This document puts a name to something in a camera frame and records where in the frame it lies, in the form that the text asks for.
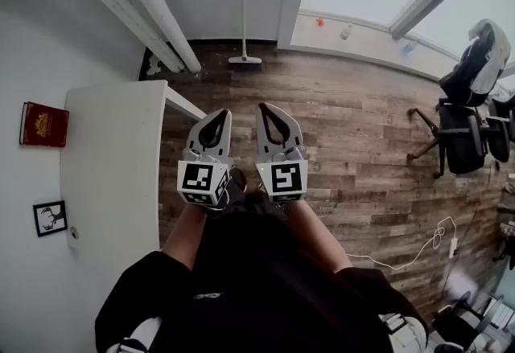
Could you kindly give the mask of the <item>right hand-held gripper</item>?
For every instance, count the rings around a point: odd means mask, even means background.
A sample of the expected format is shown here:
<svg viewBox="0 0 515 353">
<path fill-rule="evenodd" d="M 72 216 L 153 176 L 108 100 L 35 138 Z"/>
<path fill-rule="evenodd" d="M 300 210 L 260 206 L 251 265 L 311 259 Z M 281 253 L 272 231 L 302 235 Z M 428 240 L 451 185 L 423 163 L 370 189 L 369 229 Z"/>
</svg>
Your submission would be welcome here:
<svg viewBox="0 0 515 353">
<path fill-rule="evenodd" d="M 255 166 L 271 203 L 283 206 L 307 194 L 308 160 L 299 123 L 284 110 L 260 103 Z"/>
</svg>

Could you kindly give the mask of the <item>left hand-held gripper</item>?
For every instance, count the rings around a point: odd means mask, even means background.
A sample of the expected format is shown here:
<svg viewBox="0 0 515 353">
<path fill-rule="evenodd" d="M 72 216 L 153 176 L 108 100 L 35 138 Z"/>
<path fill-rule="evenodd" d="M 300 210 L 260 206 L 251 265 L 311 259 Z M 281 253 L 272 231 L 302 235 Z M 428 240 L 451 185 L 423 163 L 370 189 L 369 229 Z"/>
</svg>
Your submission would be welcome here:
<svg viewBox="0 0 515 353">
<path fill-rule="evenodd" d="M 223 210 L 229 203 L 231 133 L 228 109 L 208 114 L 191 128 L 178 161 L 177 191 L 185 203 L 209 210 Z"/>
</svg>

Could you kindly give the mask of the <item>person's right forearm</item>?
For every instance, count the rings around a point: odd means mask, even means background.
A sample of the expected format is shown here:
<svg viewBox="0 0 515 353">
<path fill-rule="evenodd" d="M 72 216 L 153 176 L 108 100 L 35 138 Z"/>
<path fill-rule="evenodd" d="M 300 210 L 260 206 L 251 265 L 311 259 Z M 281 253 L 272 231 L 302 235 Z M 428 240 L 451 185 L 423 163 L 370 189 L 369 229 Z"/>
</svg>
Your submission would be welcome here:
<svg viewBox="0 0 515 353">
<path fill-rule="evenodd" d="M 287 224 L 309 253 L 333 273 L 352 267 L 348 254 L 305 200 L 284 206 Z"/>
</svg>

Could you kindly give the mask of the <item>person's left forearm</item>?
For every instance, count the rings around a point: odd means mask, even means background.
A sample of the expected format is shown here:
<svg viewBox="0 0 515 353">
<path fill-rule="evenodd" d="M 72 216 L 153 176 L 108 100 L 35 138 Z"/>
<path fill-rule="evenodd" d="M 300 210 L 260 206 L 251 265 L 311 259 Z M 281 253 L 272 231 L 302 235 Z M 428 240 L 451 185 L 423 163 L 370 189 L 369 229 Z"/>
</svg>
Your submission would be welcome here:
<svg viewBox="0 0 515 353">
<path fill-rule="evenodd" d="M 161 252 L 192 271 L 206 220 L 207 214 L 204 207 L 187 204 L 162 246 Z"/>
</svg>

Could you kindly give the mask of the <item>white window ledge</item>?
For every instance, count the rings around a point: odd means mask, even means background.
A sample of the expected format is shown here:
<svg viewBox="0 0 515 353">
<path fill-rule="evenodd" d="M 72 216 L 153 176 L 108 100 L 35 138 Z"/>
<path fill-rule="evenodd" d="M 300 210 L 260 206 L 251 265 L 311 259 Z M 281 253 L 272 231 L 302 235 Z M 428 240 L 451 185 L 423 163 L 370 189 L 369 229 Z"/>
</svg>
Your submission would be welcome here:
<svg viewBox="0 0 515 353">
<path fill-rule="evenodd" d="M 317 18 L 324 19 L 323 27 L 317 26 Z M 348 40 L 340 38 L 345 23 L 353 23 Z M 402 57 L 403 46 L 415 39 L 418 40 L 417 47 L 407 57 Z M 459 61 L 457 55 L 415 35 L 394 39 L 386 25 L 307 9 L 301 9 L 297 14 L 290 47 L 366 61 L 433 81 L 449 73 Z"/>
</svg>

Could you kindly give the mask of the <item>person's black clothing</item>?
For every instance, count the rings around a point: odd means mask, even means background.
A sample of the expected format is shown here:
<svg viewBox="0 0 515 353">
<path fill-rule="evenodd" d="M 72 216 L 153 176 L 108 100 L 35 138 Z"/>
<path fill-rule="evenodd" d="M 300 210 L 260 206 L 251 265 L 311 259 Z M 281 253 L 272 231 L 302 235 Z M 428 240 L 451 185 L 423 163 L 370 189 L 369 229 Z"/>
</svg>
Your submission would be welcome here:
<svg viewBox="0 0 515 353">
<path fill-rule="evenodd" d="M 378 269 L 333 273 L 248 191 L 233 168 L 229 203 L 209 211 L 190 271 L 158 251 L 119 277 L 94 323 L 97 353 L 393 353 L 380 315 L 426 323 Z"/>
</svg>

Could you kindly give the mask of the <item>red hardcover book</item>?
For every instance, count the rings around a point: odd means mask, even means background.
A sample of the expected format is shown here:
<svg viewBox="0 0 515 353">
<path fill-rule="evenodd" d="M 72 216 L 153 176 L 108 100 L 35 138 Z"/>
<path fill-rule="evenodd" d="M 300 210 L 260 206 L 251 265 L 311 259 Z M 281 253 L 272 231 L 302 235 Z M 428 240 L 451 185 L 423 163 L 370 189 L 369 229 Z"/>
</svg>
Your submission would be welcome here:
<svg viewBox="0 0 515 353">
<path fill-rule="evenodd" d="M 64 148 L 67 142 L 69 111 L 34 102 L 24 102 L 19 144 Z"/>
</svg>

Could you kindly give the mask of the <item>black framed deer picture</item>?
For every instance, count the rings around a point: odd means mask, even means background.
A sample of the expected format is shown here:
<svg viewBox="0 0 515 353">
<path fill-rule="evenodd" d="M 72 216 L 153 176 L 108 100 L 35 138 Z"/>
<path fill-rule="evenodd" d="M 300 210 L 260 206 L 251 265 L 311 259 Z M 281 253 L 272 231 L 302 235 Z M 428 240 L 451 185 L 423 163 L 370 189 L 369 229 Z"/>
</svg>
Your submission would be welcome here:
<svg viewBox="0 0 515 353">
<path fill-rule="evenodd" d="M 48 236 L 68 229 L 65 202 L 63 200 L 35 204 L 33 206 L 33 213 L 38 237 Z"/>
</svg>

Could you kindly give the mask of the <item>black office chair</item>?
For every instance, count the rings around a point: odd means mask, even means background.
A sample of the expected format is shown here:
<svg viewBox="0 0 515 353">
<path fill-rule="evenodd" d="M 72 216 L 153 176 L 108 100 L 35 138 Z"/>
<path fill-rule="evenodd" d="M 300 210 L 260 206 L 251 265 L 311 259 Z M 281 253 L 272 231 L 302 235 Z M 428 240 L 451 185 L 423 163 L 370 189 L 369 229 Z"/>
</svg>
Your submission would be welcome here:
<svg viewBox="0 0 515 353">
<path fill-rule="evenodd" d="M 491 154 L 497 161 L 507 162 L 510 143 L 515 142 L 515 94 L 506 101 L 491 99 L 486 121 L 492 130 L 487 136 Z"/>
<path fill-rule="evenodd" d="M 406 159 L 412 162 L 438 148 L 439 170 L 434 173 L 435 179 L 442 177 L 445 170 L 456 175 L 479 170 L 486 155 L 491 154 L 487 136 L 492 130 L 488 127 L 487 117 L 481 117 L 477 109 L 453 104 L 440 105 L 438 113 L 439 123 L 435 124 L 420 109 L 407 110 L 409 119 L 415 115 L 422 118 L 433 139 L 418 152 L 407 154 Z"/>
</svg>

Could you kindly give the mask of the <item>dark jacket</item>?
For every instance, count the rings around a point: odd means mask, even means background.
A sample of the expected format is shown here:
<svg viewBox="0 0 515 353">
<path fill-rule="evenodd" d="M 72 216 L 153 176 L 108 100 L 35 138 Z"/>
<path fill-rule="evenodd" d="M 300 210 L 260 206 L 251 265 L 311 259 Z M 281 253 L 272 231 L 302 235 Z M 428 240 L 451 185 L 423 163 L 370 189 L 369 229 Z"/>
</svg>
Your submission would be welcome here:
<svg viewBox="0 0 515 353">
<path fill-rule="evenodd" d="M 478 107 L 486 101 L 488 95 L 474 94 L 470 90 L 473 75 L 469 53 L 473 42 L 474 39 L 470 39 L 470 43 L 463 51 L 459 62 L 451 72 L 439 80 L 439 86 L 445 93 L 445 96 L 439 99 L 439 105 L 454 104 Z"/>
</svg>

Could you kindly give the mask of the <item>black bag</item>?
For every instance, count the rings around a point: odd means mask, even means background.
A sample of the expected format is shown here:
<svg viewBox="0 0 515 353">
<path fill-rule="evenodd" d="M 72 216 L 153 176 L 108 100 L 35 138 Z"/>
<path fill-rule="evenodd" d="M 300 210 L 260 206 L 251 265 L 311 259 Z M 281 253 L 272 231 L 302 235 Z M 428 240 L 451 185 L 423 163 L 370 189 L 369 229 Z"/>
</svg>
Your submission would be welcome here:
<svg viewBox="0 0 515 353">
<path fill-rule="evenodd" d="M 447 342 L 470 345 L 479 332 L 455 314 L 450 306 L 439 310 L 431 323 L 433 329 Z"/>
</svg>

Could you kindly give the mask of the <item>white strapped pouch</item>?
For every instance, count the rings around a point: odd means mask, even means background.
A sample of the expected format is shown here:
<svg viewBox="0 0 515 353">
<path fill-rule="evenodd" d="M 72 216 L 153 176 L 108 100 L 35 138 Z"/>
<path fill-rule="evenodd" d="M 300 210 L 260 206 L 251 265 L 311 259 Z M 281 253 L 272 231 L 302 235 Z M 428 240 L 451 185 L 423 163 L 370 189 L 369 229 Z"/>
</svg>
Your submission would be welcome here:
<svg viewBox="0 0 515 353">
<path fill-rule="evenodd" d="M 419 320 L 401 314 L 380 315 L 385 325 L 393 353 L 424 353 L 426 331 Z"/>
</svg>

